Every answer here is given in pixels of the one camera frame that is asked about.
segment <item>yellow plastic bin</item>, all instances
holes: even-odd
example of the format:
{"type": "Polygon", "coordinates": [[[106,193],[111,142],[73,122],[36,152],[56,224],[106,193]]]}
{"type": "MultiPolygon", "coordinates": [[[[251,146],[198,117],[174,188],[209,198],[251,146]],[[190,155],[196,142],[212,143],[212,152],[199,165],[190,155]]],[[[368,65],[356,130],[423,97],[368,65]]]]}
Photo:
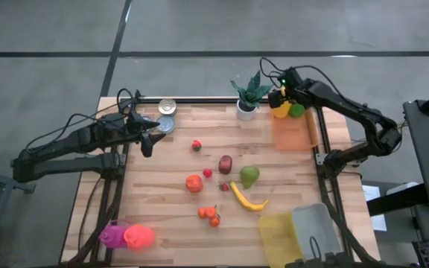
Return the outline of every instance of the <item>yellow plastic bin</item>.
{"type": "Polygon", "coordinates": [[[291,213],[261,217],[259,230],[271,268],[284,268],[286,264],[302,259],[291,213]]]}

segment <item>concrete floor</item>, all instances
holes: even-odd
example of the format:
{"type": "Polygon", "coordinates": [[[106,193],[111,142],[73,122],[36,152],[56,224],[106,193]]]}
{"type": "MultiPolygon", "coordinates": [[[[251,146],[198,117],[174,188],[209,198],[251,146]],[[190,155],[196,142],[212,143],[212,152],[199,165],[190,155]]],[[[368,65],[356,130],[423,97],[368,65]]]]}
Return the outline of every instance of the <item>concrete floor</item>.
{"type": "MultiPolygon", "coordinates": [[[[124,0],[0,0],[0,51],[111,51],[124,0]]],[[[429,0],[135,1],[121,51],[429,51],[429,0]]],[[[275,58],[321,68],[344,95],[397,121],[401,104],[429,97],[429,57],[275,58]]],[[[108,58],[0,58],[0,173],[32,138],[95,111],[108,58]]],[[[109,96],[234,95],[258,58],[118,59],[109,96]]],[[[313,72],[302,75],[320,78],[313,72]]],[[[349,121],[352,138],[360,125],[349,121]]],[[[421,182],[408,134],[401,149],[362,164],[365,180],[421,182]]],[[[0,229],[0,267],[58,262],[78,174],[47,176],[15,193],[0,229]]],[[[404,240],[378,237],[391,264],[415,261],[404,240]]]]}

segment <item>wooden table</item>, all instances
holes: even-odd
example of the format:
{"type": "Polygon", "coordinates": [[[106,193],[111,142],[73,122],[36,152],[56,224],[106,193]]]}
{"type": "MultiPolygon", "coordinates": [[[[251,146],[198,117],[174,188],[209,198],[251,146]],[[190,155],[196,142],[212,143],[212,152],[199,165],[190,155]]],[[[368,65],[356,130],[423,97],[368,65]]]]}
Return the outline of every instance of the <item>wooden table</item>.
{"type": "MultiPolygon", "coordinates": [[[[114,103],[115,98],[101,98],[98,108],[114,103]]],[[[155,146],[151,158],[141,155],[139,145],[130,145],[119,218],[151,227],[156,242],[144,252],[115,250],[112,265],[267,265],[259,217],[321,202],[312,151],[280,153],[275,149],[267,105],[261,105],[254,121],[239,121],[235,110],[235,104],[179,104],[175,131],[155,146]],[[203,144],[198,153],[191,150],[194,139],[203,144]],[[217,163],[225,154],[233,158],[229,175],[217,172],[217,163]],[[243,192],[253,203],[270,201],[262,212],[244,210],[231,191],[221,192],[217,187],[230,179],[239,182],[239,170],[245,165],[256,165],[261,171],[255,185],[243,192]],[[201,193],[190,194],[185,179],[190,174],[202,175],[203,168],[213,169],[213,177],[203,179],[201,193]],[[209,227],[197,216],[200,206],[213,205],[221,216],[218,228],[209,227]]],[[[139,105],[137,111],[159,117],[156,104],[139,105]]],[[[329,109],[323,111],[332,149],[350,147],[345,118],[329,109]]],[[[116,108],[100,115],[110,112],[116,112],[116,108]]],[[[77,252],[80,222],[97,179],[98,175],[90,172],[81,177],[62,261],[77,252]]],[[[379,259],[359,177],[343,173],[339,184],[349,228],[367,252],[379,259]]],[[[85,238],[95,227],[101,185],[89,209],[85,238]]]]}

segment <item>banana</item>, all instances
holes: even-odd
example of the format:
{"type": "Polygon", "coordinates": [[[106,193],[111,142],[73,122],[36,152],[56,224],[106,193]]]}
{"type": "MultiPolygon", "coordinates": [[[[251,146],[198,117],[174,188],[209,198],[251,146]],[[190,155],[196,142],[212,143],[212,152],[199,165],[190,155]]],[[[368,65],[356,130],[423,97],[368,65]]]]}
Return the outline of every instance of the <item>banana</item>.
{"type": "Polygon", "coordinates": [[[269,200],[264,201],[262,204],[260,205],[254,205],[251,204],[246,197],[244,197],[244,195],[239,191],[238,186],[236,185],[235,182],[231,181],[229,182],[229,186],[231,186],[231,190],[233,193],[235,193],[236,199],[238,200],[238,202],[247,210],[249,211],[261,211],[264,209],[264,207],[266,206],[267,202],[269,202],[269,200]]]}

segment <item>metal can lid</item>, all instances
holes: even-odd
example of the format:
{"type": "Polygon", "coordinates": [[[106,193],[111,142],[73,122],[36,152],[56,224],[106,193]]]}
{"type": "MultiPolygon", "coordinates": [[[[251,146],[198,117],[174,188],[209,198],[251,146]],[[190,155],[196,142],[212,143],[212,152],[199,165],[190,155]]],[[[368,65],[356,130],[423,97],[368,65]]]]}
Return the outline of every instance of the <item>metal can lid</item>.
{"type": "MultiPolygon", "coordinates": [[[[146,121],[153,121],[153,120],[152,120],[152,118],[151,118],[150,116],[146,116],[146,115],[144,115],[144,116],[142,116],[142,118],[143,118],[144,120],[146,120],[146,121]]],[[[153,130],[153,128],[147,129],[147,130],[146,130],[146,133],[151,133],[151,132],[152,132],[152,130],[153,130]]]]}
{"type": "Polygon", "coordinates": [[[158,103],[158,110],[163,115],[172,115],[177,110],[177,103],[172,99],[164,99],[158,103]]]}
{"type": "Polygon", "coordinates": [[[161,133],[171,133],[175,129],[175,121],[171,116],[163,115],[160,118],[158,118],[157,122],[160,123],[159,126],[157,126],[157,130],[161,133]]]}

